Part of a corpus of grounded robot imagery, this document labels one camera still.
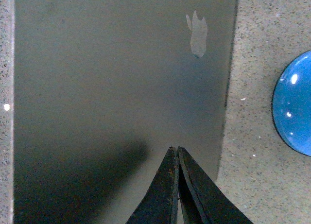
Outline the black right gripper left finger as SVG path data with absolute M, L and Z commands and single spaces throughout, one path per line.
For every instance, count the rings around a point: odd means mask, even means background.
M 179 158 L 170 147 L 144 198 L 127 220 L 128 224 L 175 224 L 178 213 Z

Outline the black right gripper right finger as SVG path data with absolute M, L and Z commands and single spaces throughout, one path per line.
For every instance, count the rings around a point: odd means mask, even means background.
M 178 147 L 179 196 L 186 224 L 251 224 L 189 152 Z

